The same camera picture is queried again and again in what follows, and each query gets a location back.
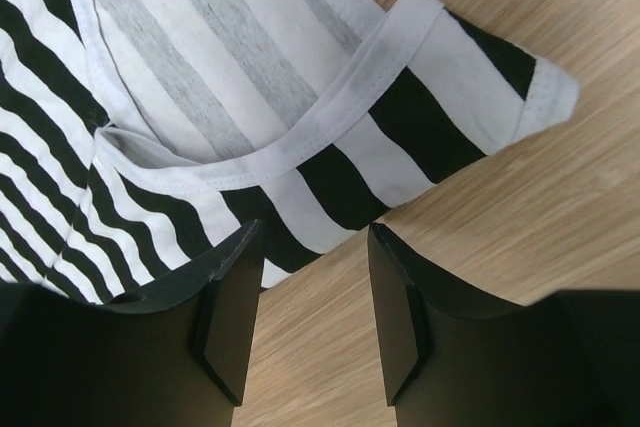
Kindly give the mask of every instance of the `t-shirt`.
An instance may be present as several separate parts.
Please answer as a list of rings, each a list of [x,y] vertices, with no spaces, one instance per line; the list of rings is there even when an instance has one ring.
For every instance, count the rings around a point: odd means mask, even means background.
[[[253,219],[271,287],[578,96],[439,0],[0,0],[0,63],[0,278],[93,303]]]

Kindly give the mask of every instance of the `light wood surface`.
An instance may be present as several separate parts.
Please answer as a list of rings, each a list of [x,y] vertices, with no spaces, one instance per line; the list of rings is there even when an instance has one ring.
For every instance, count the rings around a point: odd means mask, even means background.
[[[640,288],[640,0],[444,1],[575,75],[580,103],[566,125],[384,221],[431,260],[516,302],[561,287]],[[395,425],[365,238],[262,295],[234,426]]]

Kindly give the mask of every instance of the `gray stripe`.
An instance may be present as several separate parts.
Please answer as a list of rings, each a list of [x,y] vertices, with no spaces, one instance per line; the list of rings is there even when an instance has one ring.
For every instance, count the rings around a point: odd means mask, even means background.
[[[285,125],[316,101],[313,89],[267,35],[244,0],[191,0]]]
[[[221,159],[255,150],[140,0],[99,1],[136,46],[169,96],[202,132]]]
[[[162,145],[164,145],[166,148],[168,148],[169,150],[171,150],[171,152],[178,153],[178,149],[176,148],[175,144],[173,143],[173,140],[167,138],[166,135],[161,136],[160,132],[163,132],[163,130],[160,127],[160,125],[158,124],[158,121],[154,118],[153,115],[151,115],[145,105],[140,102],[140,99],[138,99],[135,95],[133,95],[131,93],[131,91],[129,90],[129,87],[125,85],[125,88],[127,89],[127,92],[129,93],[129,96],[131,97],[131,100],[133,100],[133,103],[136,105],[136,108],[138,109],[138,112],[140,112],[142,114],[142,118],[144,119],[144,121],[147,123],[147,125],[149,126],[149,128],[156,133],[156,135],[158,136],[158,138],[160,139],[160,141],[162,142]]]
[[[336,39],[342,48],[349,54],[353,54],[362,39],[342,20],[326,0],[305,0],[313,11],[318,21],[324,25],[329,33]]]

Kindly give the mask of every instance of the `black and white striped fabric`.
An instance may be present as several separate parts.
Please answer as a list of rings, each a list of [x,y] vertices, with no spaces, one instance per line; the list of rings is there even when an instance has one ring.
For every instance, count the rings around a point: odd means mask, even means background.
[[[577,100],[438,0],[290,1],[330,69],[264,0],[182,0],[188,46],[157,0],[0,0],[0,278],[103,303],[260,218],[271,287]]]

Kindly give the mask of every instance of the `sleeve hem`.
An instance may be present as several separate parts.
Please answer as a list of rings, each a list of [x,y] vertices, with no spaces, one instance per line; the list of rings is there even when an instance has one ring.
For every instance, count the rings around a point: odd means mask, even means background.
[[[509,144],[569,120],[578,101],[578,82],[558,66],[536,59],[520,120]]]

